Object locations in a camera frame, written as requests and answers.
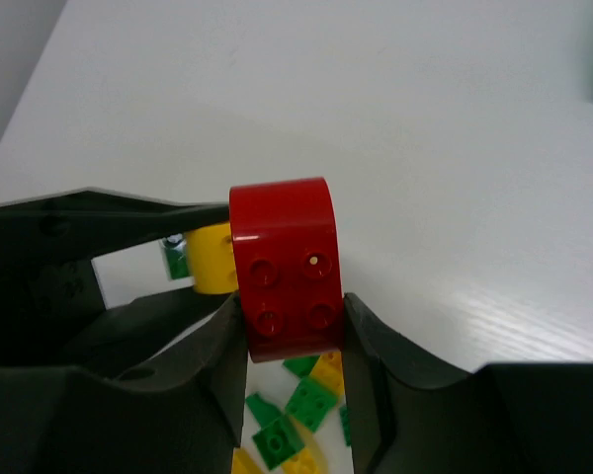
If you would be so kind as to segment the red rounded lego brick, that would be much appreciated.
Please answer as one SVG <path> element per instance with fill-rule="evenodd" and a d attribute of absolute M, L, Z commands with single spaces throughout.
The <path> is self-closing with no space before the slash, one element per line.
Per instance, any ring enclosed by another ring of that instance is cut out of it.
<path fill-rule="evenodd" d="M 341 349 L 340 259 L 326 181 L 233 187 L 229 222 L 252 360 Z"/>

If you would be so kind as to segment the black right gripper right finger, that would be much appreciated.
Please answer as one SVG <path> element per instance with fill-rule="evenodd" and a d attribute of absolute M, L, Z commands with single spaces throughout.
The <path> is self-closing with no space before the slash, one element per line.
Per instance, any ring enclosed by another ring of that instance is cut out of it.
<path fill-rule="evenodd" d="M 593 473 L 593 363 L 455 367 L 345 296 L 358 473 Z"/>

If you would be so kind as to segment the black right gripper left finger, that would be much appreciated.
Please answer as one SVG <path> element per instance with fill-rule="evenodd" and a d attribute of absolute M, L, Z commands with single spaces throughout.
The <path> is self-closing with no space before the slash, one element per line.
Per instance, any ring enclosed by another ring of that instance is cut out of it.
<path fill-rule="evenodd" d="M 246 342 L 230 294 L 110 307 L 96 258 L 228 219 L 83 190 L 0 204 L 0 473 L 226 473 Z"/>

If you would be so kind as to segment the yellow half-round lego brick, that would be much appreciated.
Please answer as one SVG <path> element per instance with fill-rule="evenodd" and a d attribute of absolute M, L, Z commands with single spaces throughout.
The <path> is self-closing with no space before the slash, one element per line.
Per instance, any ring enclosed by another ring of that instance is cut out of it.
<path fill-rule="evenodd" d="M 197 293 L 218 295 L 238 289 L 228 222 L 187 232 L 185 239 L 188 267 Z"/>

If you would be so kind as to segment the green square lego brick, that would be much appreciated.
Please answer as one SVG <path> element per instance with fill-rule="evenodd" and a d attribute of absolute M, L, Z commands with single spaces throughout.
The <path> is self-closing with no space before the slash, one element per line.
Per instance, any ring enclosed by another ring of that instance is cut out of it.
<path fill-rule="evenodd" d="M 305 448 L 297 429 L 287 415 L 281 415 L 252 436 L 269 470 L 274 470 Z"/>

